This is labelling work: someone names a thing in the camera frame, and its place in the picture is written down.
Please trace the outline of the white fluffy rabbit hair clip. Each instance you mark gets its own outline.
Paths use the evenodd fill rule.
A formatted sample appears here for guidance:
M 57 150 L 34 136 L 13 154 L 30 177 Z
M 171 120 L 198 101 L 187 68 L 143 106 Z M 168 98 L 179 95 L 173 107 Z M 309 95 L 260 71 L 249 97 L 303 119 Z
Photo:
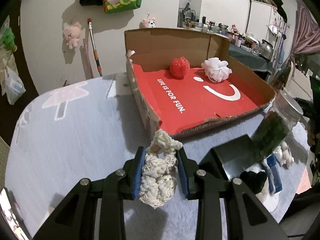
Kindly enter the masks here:
M 291 154 L 290 148 L 288 144 L 283 141 L 279 146 L 277 146 L 273 151 L 276 160 L 278 161 L 280 166 L 286 166 L 286 168 L 290 168 L 294 163 L 294 157 Z

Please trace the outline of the cream fluffy scrunchie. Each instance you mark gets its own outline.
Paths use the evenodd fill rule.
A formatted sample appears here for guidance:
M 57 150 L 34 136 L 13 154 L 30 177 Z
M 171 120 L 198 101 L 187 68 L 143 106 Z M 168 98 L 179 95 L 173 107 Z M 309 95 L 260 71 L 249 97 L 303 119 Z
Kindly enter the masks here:
M 168 133 L 159 129 L 154 133 L 150 146 L 146 149 L 145 163 L 142 167 L 142 180 L 139 200 L 157 209 L 171 200 L 176 190 L 176 152 L 183 144 L 172 139 Z

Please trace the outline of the black fluffy scrunchie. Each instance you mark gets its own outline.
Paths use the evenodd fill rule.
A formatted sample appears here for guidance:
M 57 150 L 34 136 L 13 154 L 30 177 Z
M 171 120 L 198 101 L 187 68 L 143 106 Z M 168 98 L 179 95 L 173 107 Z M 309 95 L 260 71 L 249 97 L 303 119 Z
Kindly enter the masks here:
M 253 171 L 244 171 L 240 174 L 240 179 L 254 194 L 259 194 L 265 185 L 267 174 L 264 171 L 260 171 L 258 173 Z

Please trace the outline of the black rectangular box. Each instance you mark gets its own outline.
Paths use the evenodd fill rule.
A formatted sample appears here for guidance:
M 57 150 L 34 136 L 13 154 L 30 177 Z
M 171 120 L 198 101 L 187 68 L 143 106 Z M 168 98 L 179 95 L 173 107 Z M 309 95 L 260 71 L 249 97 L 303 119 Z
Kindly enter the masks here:
M 199 168 L 217 179 L 231 180 L 262 159 L 251 138 L 243 135 L 211 148 Z

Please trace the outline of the grey patterned table cloth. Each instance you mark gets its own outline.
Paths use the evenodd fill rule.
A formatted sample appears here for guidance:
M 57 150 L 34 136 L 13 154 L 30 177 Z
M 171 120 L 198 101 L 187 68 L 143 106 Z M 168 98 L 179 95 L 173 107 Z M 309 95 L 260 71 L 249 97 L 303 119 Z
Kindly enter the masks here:
M 48 99 L 71 92 L 62 105 Z M 253 114 L 185 139 L 187 156 L 198 163 L 215 146 L 247 134 L 251 137 L 263 114 Z M 98 180 L 122 168 L 146 135 L 126 74 L 82 81 L 46 92 L 34 99 L 19 117 L 10 144 L 5 187 L 19 206 L 18 214 L 31 237 L 82 178 Z M 283 190 L 271 215 L 283 218 L 306 167 L 307 134 L 298 123 L 285 139 L 295 162 L 279 167 Z M 127 239 L 195 239 L 198 202 L 187 201 L 179 179 L 174 197 L 153 209 L 139 200 L 124 202 Z

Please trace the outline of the green tea glass jar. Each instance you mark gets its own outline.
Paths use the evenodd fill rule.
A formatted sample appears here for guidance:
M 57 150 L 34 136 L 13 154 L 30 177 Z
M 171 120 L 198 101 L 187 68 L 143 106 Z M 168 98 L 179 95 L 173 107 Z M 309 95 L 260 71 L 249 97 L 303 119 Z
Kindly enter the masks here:
M 272 106 L 252 135 L 257 153 L 266 158 L 296 126 L 301 119 L 303 110 L 297 101 L 286 91 L 280 90 Z

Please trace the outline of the plastic bag on door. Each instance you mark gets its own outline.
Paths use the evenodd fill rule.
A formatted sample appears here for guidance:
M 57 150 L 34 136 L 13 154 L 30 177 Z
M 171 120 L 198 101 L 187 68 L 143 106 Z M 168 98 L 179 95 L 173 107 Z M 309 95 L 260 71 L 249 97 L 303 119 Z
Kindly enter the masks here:
M 5 93 L 10 105 L 15 102 L 25 93 L 25 87 L 19 76 L 10 68 L 5 69 Z

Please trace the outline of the white mesh bath pouf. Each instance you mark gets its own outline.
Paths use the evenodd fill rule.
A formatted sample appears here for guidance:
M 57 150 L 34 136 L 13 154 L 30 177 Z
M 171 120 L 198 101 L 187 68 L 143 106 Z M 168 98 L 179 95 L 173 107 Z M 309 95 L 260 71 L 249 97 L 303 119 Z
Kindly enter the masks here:
M 228 79 L 232 74 L 231 68 L 228 68 L 227 61 L 221 61 L 218 57 L 212 57 L 201 63 L 205 75 L 212 82 L 219 83 Z

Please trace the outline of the dark green side table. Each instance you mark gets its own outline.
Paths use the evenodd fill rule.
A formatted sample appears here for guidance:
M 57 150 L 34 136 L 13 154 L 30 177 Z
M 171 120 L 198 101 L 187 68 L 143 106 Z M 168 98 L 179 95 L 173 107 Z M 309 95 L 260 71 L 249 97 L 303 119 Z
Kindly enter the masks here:
M 228 55 L 246 65 L 264 81 L 267 81 L 268 78 L 274 73 L 274 68 L 271 61 L 254 55 L 251 52 L 247 52 L 236 45 L 230 44 Z

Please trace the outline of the red-lined cardboard box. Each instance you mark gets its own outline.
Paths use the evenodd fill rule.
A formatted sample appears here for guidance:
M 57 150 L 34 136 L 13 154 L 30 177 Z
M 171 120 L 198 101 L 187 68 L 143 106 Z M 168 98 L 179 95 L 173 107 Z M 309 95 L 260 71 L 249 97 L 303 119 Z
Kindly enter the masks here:
M 135 29 L 124 33 L 126 71 L 149 137 L 162 129 L 181 139 L 263 110 L 275 91 L 251 69 L 228 55 L 230 42 L 217 34 L 186 29 Z M 170 74 L 173 59 L 185 57 L 188 74 Z M 232 74 L 215 83 L 201 67 L 218 57 Z

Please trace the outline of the red mesh bath pouf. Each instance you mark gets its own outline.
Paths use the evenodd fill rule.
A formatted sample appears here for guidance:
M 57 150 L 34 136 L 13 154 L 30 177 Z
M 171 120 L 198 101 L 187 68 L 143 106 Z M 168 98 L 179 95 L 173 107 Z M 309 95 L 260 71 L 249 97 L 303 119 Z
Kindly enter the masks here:
M 183 79 L 189 72 L 190 63 L 185 57 L 173 59 L 170 64 L 170 74 L 176 79 Z

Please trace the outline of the green plush on door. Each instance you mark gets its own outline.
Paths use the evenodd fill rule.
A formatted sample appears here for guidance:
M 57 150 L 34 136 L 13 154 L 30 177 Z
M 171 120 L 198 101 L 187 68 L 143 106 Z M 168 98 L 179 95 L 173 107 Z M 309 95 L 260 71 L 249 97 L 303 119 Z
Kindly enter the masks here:
M 1 37 L 1 43 L 6 50 L 10 50 L 12 52 L 17 50 L 17 46 L 15 44 L 15 35 L 11 28 L 7 28 L 5 30 L 3 36 Z

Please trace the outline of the pink plush behind box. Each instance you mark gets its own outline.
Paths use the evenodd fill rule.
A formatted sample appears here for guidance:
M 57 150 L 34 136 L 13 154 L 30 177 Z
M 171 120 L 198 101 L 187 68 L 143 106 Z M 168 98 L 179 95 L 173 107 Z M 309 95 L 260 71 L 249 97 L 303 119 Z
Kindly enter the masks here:
M 139 27 L 141 29 L 145 29 L 145 28 L 156 28 L 156 19 L 155 18 L 146 18 L 143 19 L 139 25 Z

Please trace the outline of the orange-handled broom stick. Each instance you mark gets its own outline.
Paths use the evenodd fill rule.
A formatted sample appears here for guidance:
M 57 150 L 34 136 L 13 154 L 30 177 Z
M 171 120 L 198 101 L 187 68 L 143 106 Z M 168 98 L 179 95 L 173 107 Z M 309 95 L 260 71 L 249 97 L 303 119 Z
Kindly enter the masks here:
M 98 73 L 102 77 L 103 73 L 101 70 L 101 65 L 100 65 L 98 53 L 97 53 L 96 46 L 95 46 L 94 35 L 93 35 L 93 25 L 92 25 L 92 21 L 90 18 L 87 19 L 87 24 L 88 24 L 89 35 L 90 35 L 92 48 L 93 48 L 94 60 L 95 60 L 96 66 L 97 66 Z

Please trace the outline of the pink plush toy on wall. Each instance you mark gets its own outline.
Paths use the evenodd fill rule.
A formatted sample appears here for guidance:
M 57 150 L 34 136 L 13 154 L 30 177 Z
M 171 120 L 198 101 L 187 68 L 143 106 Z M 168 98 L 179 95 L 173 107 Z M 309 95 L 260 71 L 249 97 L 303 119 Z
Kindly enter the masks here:
M 72 25 L 68 23 L 63 24 L 63 38 L 66 41 L 66 45 L 69 49 L 74 49 L 77 47 L 81 36 L 81 24 L 75 22 Z

